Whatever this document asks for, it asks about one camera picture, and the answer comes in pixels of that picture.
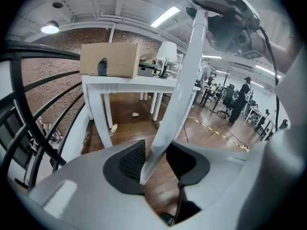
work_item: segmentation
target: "metal railing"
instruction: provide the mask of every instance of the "metal railing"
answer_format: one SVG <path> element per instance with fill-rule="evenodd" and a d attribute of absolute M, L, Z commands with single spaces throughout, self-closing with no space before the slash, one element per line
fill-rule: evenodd
<path fill-rule="evenodd" d="M 44 45 L 37 45 L 37 44 L 17 42 L 17 41 L 5 42 L 4 52 L 0 55 L 0 62 L 2 61 L 10 62 L 11 83 L 13 88 L 12 93 L 10 93 L 9 95 L 5 96 L 0 100 L 0 107 L 3 108 L 11 105 L 12 102 L 15 103 L 13 108 L 11 109 L 9 108 L 8 110 L 4 111 L 1 114 L 0 127 L 7 122 L 7 119 L 16 111 L 16 109 L 18 109 L 23 121 L 23 125 L 14 135 L 8 147 L 4 147 L 6 153 L 2 161 L 1 169 L 4 174 L 8 174 L 10 163 L 13 159 L 13 156 L 17 148 L 21 145 L 21 140 L 25 135 L 28 135 L 28 133 L 30 132 L 30 134 L 39 144 L 39 148 L 35 155 L 35 160 L 31 169 L 30 179 L 28 184 L 28 190 L 31 190 L 36 184 L 37 173 L 44 153 L 50 156 L 51 159 L 53 159 L 54 161 L 53 172 L 58 169 L 59 165 L 64 165 L 66 163 L 66 161 L 61 157 L 62 150 L 73 123 L 75 122 L 77 116 L 84 107 L 84 103 L 76 112 L 75 117 L 72 123 L 70 124 L 70 127 L 67 129 L 66 134 L 64 135 L 61 141 L 58 151 L 54 150 L 52 146 L 49 144 L 49 140 L 52 137 L 52 134 L 56 130 L 61 120 L 66 115 L 66 113 L 83 96 L 83 92 L 80 95 L 78 95 L 72 101 L 72 103 L 58 116 L 58 118 L 54 121 L 52 127 L 50 128 L 50 130 L 46 135 L 44 135 L 41 132 L 40 128 L 36 124 L 36 120 L 62 96 L 64 96 L 71 90 L 75 89 L 77 86 L 81 85 L 81 82 L 72 85 L 64 92 L 53 97 L 41 108 L 39 108 L 38 111 L 36 111 L 33 115 L 28 105 L 25 93 L 37 86 L 53 81 L 55 79 L 69 76 L 72 74 L 77 74 L 79 73 L 79 71 L 69 71 L 61 73 L 58 75 L 40 79 L 38 81 L 32 82 L 24 86 L 22 79 L 22 59 L 25 58 L 61 58 L 61 59 L 80 60 L 80 55 Z"/>

